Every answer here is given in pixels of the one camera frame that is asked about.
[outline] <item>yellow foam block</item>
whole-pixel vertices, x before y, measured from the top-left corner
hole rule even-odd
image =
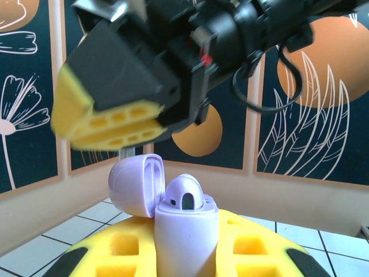
[[[303,247],[232,212],[219,220],[216,277],[303,277],[286,253]]]
[[[154,221],[132,217],[73,245],[85,256],[70,277],[156,277]]]
[[[64,64],[59,71],[51,127],[74,148],[119,150],[153,140],[166,131],[156,120],[164,109],[158,103],[139,100],[99,112],[93,105],[89,93]]]
[[[157,277],[154,220],[132,217],[72,246],[88,251],[70,277]],[[216,277],[303,277],[286,253],[301,246],[225,210],[219,231]]]

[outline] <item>flower drawing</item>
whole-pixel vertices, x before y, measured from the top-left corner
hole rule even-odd
[[[336,87],[330,65],[323,91],[314,64],[303,51],[301,54],[308,84],[304,92],[306,102],[293,104],[274,116],[272,128],[259,150],[258,167],[268,173],[325,180],[336,168],[346,145],[350,119],[348,91],[342,80]],[[285,73],[289,102],[295,84],[287,68]],[[274,89],[277,107],[285,104],[281,95]],[[315,100],[318,107],[312,108]]]
[[[26,8],[20,0],[0,0],[0,8],[9,11],[7,14],[0,14],[0,30],[22,21],[27,15]]]
[[[36,34],[29,31],[0,33],[0,53],[32,55],[37,52]]]
[[[357,28],[358,27],[357,13],[351,13],[349,17],[352,21],[352,24]]]
[[[0,136],[12,189],[16,186],[9,162],[7,137],[15,132],[40,127],[50,121],[48,108],[38,108],[42,96],[34,86],[35,82],[34,77],[26,82],[23,78],[9,75],[4,81],[0,95]]]

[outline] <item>white tile floor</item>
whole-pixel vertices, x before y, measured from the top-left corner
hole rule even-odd
[[[104,200],[0,257],[0,277],[42,277],[72,244],[128,217]],[[369,276],[369,243],[364,239],[245,217],[305,247],[332,277]]]

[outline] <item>black cable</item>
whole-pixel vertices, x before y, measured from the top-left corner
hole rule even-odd
[[[295,82],[296,82],[296,90],[295,90],[295,94],[293,95],[292,99],[285,105],[281,106],[281,107],[264,107],[264,106],[257,106],[255,104],[250,103],[247,100],[247,96],[245,94],[242,93],[242,91],[239,89],[239,86],[237,84],[237,79],[238,79],[238,75],[239,73],[243,70],[243,67],[241,66],[233,75],[233,79],[232,79],[232,92],[234,93],[234,95],[247,107],[252,109],[253,111],[256,111],[258,113],[261,114],[275,114],[279,111],[284,110],[285,108],[287,108],[289,105],[292,105],[293,103],[295,103],[300,96],[303,93],[303,77],[301,75],[301,73],[299,72],[299,70],[297,69],[297,67],[295,65],[293,65],[287,58],[287,56],[284,54],[283,49],[285,48],[285,44],[282,44],[279,47],[278,50],[278,57],[281,60],[281,62],[291,71],[293,77],[295,78]]]

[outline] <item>square cutout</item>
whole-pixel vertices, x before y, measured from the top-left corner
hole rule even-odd
[[[96,269],[96,277],[134,277],[136,265],[106,265]]]
[[[131,234],[115,234],[111,240],[110,247],[111,254],[114,256],[138,255],[138,237]]]
[[[283,277],[274,264],[237,264],[237,277]]]
[[[268,252],[258,235],[238,235],[234,242],[233,254],[267,255]]]

